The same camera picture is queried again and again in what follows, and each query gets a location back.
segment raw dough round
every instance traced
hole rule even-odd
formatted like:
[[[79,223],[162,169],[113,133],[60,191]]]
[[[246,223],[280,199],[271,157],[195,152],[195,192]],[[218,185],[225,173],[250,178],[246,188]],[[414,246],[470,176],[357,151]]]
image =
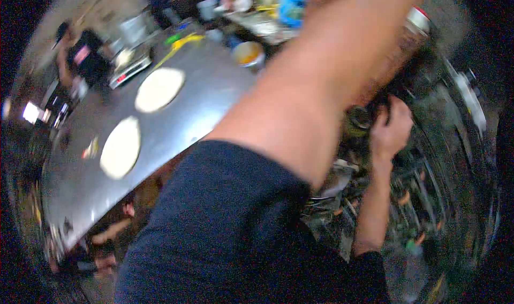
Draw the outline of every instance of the raw dough round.
[[[136,117],[130,116],[114,128],[100,156],[100,168],[112,179],[121,179],[136,164],[141,148],[141,131]]]
[[[184,84],[186,74],[179,69],[160,68],[150,73],[139,87],[136,109],[152,113],[171,102]]]

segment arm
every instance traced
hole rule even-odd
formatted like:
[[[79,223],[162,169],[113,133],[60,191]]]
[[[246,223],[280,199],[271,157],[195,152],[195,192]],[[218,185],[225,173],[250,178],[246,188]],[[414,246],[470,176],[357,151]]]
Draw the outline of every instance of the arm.
[[[411,112],[400,99],[391,97],[391,118],[386,125],[385,109],[371,132],[371,185],[362,197],[353,245],[355,257],[382,249],[389,221],[391,160],[409,139],[413,125]]]
[[[207,139],[248,147],[320,187],[343,111],[359,100],[377,58],[420,1],[338,0],[319,9]]]
[[[68,48],[61,46],[59,53],[57,54],[57,64],[59,65],[59,79],[65,87],[73,86],[73,75],[71,74],[68,63],[66,62],[66,56],[68,54]]]

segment person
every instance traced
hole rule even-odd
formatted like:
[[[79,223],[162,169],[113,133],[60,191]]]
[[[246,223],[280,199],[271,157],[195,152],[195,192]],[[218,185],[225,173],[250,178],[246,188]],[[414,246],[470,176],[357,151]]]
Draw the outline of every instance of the person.
[[[186,18],[191,8],[189,0],[148,0],[148,2],[152,16],[163,30]]]
[[[97,89],[103,101],[108,100],[108,74],[110,62],[99,53],[110,57],[112,52],[99,36],[90,29],[76,37],[70,21],[64,21],[55,34],[55,44],[59,47],[57,63],[59,79],[66,87],[73,86],[72,71],[79,74],[90,88]]]
[[[405,103],[391,97],[372,129],[350,263],[299,217],[332,164],[341,115],[368,95],[376,61],[422,1],[336,0],[306,20],[177,166],[125,256],[115,302],[389,302],[379,251],[391,159],[412,126]]]

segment kitchen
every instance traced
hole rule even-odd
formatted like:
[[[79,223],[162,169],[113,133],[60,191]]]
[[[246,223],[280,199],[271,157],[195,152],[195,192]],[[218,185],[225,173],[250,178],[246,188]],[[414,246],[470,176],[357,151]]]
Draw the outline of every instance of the kitchen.
[[[132,6],[128,6],[125,5],[126,0],[118,0],[117,3],[92,0],[82,3],[81,11],[72,17],[77,26],[94,28],[102,39],[110,40],[112,44],[116,44],[119,39],[126,42],[126,39],[136,34],[129,33],[124,39],[118,24],[145,9],[146,5],[140,1],[133,0]],[[125,5],[123,15],[112,11],[109,6],[113,5]],[[227,14],[225,18],[230,20],[230,15],[233,14]],[[50,227],[52,235],[64,237],[58,242],[61,244],[57,245],[62,252],[74,247],[75,242],[92,224],[155,169],[165,165],[168,160],[209,133],[228,108],[248,91],[256,78],[251,69],[238,67],[233,62],[230,51],[216,44],[215,37],[203,37],[207,33],[197,21],[184,21],[164,32],[158,31],[151,19],[143,21],[148,31],[145,40],[148,38],[148,44],[152,45],[150,48],[154,49],[152,63],[141,71],[136,71],[138,73],[132,78],[127,73],[112,78],[113,81],[123,83],[114,87],[115,105],[112,108],[103,109],[94,93],[85,96],[62,128],[63,134],[69,134],[69,143],[66,147],[55,150],[50,158],[51,162],[45,167],[47,177],[43,179],[43,194],[48,196],[48,200],[44,202],[43,213],[46,221],[55,225]],[[189,40],[187,43],[177,42],[187,39],[191,34],[201,38]],[[138,46],[139,38],[134,39],[131,45]],[[180,44],[179,50],[173,50],[174,44]],[[165,108],[152,113],[141,113],[134,102],[140,85],[157,65],[185,71],[186,81]],[[112,180],[102,172],[98,159],[112,130],[129,116],[138,118],[141,135],[139,162],[123,178]]]

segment bottle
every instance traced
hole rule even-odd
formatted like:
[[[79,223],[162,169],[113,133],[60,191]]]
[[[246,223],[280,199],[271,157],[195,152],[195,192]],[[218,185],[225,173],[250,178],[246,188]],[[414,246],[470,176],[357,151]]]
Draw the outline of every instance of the bottle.
[[[305,17],[308,19],[318,8],[334,0],[309,0],[305,10]],[[413,7],[408,13],[405,25],[402,28],[400,37],[395,48],[382,59],[378,68],[374,71],[371,79],[366,84],[365,95],[361,102],[368,102],[382,87],[387,85],[395,76],[396,72],[407,63],[413,54],[427,41],[430,33],[430,20],[427,14],[419,7]]]

